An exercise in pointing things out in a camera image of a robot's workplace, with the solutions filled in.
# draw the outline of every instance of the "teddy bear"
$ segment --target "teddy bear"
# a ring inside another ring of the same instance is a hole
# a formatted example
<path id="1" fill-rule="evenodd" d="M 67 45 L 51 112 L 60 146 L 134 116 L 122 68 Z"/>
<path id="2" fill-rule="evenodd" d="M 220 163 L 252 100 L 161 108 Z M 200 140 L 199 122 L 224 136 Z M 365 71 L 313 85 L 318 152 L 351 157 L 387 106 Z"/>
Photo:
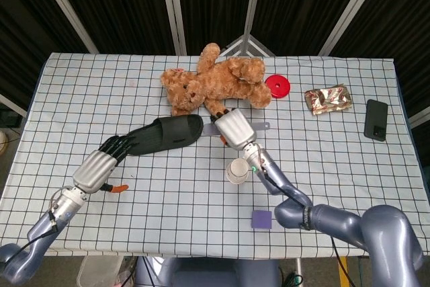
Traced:
<path id="1" fill-rule="evenodd" d="M 219 63 L 217 44 L 205 46 L 197 63 L 197 73 L 167 69 L 161 83 L 167 89 L 172 115 L 190 114 L 204 104 L 213 116 L 224 114 L 223 99 L 248 99 L 254 108 L 271 101 L 270 89 L 263 82 L 265 66 L 259 58 L 232 57 Z"/>

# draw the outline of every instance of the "smartphone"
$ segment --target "smartphone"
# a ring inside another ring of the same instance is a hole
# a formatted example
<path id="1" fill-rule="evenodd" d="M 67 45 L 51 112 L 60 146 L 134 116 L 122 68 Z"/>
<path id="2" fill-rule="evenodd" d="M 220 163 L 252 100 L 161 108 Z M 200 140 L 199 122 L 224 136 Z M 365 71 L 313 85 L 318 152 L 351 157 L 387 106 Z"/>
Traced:
<path id="1" fill-rule="evenodd" d="M 388 105 L 384 102 L 368 100 L 365 114 L 364 136 L 378 141 L 385 141 Z"/>

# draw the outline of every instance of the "red lid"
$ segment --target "red lid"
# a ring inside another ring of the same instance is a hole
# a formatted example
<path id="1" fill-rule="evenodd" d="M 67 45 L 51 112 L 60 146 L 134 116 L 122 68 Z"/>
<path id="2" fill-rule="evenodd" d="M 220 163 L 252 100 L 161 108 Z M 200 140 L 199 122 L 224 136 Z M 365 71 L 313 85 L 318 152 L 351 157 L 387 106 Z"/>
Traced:
<path id="1" fill-rule="evenodd" d="M 275 74 L 266 79 L 266 84 L 270 89 L 271 96 L 281 98 L 287 96 L 290 92 L 290 82 L 286 77 Z"/>

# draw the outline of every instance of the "black slipper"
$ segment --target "black slipper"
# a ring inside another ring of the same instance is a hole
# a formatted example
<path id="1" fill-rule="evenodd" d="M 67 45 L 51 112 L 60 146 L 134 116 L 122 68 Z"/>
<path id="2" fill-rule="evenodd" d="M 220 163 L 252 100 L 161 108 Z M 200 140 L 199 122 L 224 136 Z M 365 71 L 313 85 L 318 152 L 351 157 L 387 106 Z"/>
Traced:
<path id="1" fill-rule="evenodd" d="M 137 156 L 185 147 L 195 142 L 202 130 L 203 120 L 197 114 L 157 118 L 152 124 L 127 134 L 133 137 L 130 144 L 135 144 L 128 154 Z"/>

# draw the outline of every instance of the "white grid tablecloth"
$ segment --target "white grid tablecloth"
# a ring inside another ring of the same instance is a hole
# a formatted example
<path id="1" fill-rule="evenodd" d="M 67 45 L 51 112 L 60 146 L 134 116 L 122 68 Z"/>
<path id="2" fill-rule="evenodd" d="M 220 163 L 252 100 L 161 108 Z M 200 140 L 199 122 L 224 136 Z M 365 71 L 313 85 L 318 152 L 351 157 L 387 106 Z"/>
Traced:
<path id="1" fill-rule="evenodd" d="M 197 57 L 54 53 L 46 62 L 0 203 L 1 244 L 26 242 L 52 193 L 73 183 L 84 158 L 113 134 L 168 116 L 159 81 L 166 68 L 196 69 Z M 273 159 L 314 204 L 363 214 L 370 206 L 402 209 L 425 253 L 430 243 L 430 207 L 406 126 L 392 60 L 357 58 L 264 58 L 266 73 L 285 75 L 290 94 L 264 110 L 240 107 Z M 354 105 L 313 116 L 306 90 L 344 83 Z M 363 135 L 366 102 L 388 104 L 386 142 Z M 205 123 L 209 115 L 199 108 Z M 270 196 L 258 178 L 235 186 L 224 169 L 239 153 L 204 134 L 182 149 L 127 157 L 109 179 L 126 183 L 121 194 L 98 192 L 52 244 L 50 254 L 157 253 L 241 258 L 332 256 L 328 236 L 285 230 L 253 230 L 252 210 L 271 210 L 283 199 Z M 341 255 L 363 251 L 337 242 Z"/>

